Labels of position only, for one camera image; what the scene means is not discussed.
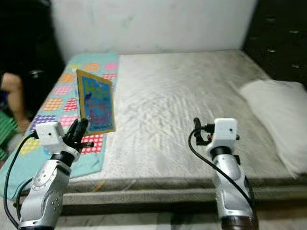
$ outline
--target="pillow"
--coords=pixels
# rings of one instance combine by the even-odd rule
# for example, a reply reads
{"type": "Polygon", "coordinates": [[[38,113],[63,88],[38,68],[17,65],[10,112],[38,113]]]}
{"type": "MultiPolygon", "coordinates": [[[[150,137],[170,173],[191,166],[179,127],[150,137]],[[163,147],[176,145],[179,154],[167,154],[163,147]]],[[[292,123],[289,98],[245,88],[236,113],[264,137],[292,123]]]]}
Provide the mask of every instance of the pillow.
{"type": "Polygon", "coordinates": [[[301,83],[257,80],[240,89],[295,178],[307,173],[307,92],[301,83]]]}

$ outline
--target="blue book cover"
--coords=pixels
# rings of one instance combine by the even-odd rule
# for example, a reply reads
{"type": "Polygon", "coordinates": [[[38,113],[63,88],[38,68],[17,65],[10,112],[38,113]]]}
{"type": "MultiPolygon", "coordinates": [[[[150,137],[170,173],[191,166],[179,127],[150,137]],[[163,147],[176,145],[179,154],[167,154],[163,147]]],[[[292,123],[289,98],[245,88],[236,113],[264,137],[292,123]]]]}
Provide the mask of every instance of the blue book cover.
{"type": "Polygon", "coordinates": [[[112,82],[77,70],[81,118],[89,120],[87,135],[115,131],[112,82]]]}

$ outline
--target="white mattress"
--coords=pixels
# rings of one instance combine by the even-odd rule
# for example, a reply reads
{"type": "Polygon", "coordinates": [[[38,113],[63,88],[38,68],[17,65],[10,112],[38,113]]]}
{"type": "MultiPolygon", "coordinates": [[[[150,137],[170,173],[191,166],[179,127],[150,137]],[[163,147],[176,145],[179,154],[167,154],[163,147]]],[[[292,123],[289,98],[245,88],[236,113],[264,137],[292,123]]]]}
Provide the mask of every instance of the white mattress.
{"type": "Polygon", "coordinates": [[[201,178],[212,170],[187,139],[193,118],[238,120],[235,154],[250,178],[289,178],[274,143],[238,87],[267,75],[241,51],[122,55],[115,93],[116,132],[107,135],[101,172],[71,184],[112,179],[201,178]]]}

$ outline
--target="dark wooden cabinet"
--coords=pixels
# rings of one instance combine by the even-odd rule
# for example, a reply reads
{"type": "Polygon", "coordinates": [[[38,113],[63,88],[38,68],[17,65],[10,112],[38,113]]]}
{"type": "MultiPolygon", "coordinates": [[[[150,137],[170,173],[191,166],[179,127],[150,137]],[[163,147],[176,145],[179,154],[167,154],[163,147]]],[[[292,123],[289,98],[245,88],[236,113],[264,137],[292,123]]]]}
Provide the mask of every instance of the dark wooden cabinet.
{"type": "Polygon", "coordinates": [[[272,78],[307,85],[307,1],[259,0],[244,51],[272,78]]]}

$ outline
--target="mattress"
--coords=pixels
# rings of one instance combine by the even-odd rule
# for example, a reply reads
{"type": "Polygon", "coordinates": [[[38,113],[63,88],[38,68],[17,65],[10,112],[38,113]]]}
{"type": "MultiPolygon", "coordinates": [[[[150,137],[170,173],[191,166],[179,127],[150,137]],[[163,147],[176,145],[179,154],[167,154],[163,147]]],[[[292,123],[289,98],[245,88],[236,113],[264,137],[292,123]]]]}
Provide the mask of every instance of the mattress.
{"type": "MultiPolygon", "coordinates": [[[[128,199],[160,191],[172,200],[172,193],[180,190],[193,200],[190,195],[198,189],[213,189],[213,170],[188,147],[195,117],[202,124],[218,117],[238,120],[241,139],[235,154],[255,187],[306,185],[306,178],[291,178],[265,127],[238,94],[245,83],[268,78],[238,50],[120,56],[114,96],[117,130],[107,135],[102,170],[71,179],[68,203],[78,199],[76,193],[96,196],[96,203],[94,192],[120,192],[119,199],[124,194],[128,199]]],[[[204,154],[204,147],[196,149],[204,154]]],[[[161,199],[149,197],[139,199],[161,199]]]]}

